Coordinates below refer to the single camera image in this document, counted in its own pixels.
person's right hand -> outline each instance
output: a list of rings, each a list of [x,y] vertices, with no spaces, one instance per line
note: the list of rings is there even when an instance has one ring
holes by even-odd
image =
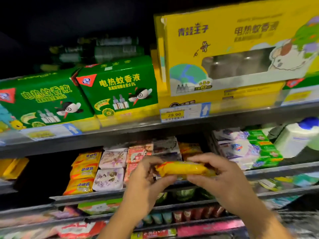
[[[187,180],[214,195],[218,203],[230,213],[241,217],[247,210],[265,208],[235,162],[213,153],[189,157],[187,161],[209,163],[218,169],[219,175],[215,177],[188,175]]]

yellow duck cartoon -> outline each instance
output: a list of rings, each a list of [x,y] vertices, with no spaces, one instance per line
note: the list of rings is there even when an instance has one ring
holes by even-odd
[[[22,122],[19,120],[10,121],[10,124],[11,124],[12,128],[14,128],[16,130],[22,130],[22,129],[26,128],[26,126],[24,126],[22,124]]]

red triangle logo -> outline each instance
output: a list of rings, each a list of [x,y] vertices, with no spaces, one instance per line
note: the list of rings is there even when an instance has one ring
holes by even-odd
[[[290,88],[293,88],[297,84],[299,84],[301,81],[303,81],[305,78],[300,78],[300,79],[294,79],[294,80],[289,80],[287,81],[287,86]]]
[[[80,85],[86,85],[86,86],[92,87],[96,76],[97,74],[89,75],[89,76],[80,76],[80,77],[77,77],[77,80],[80,83]]]
[[[16,88],[0,90],[0,101],[15,103]]]

blue bottle cap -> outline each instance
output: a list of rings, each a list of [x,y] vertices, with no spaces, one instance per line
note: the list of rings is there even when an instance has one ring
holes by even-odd
[[[298,122],[298,125],[302,129],[311,130],[314,126],[319,126],[319,118],[317,117],[307,117],[301,122]]]

person's left hand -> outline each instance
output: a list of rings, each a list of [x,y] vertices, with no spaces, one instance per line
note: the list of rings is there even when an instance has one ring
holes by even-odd
[[[176,175],[165,176],[153,183],[152,167],[162,163],[164,161],[159,157],[145,156],[130,175],[120,209],[134,218],[136,223],[149,214],[159,193],[177,179]]]

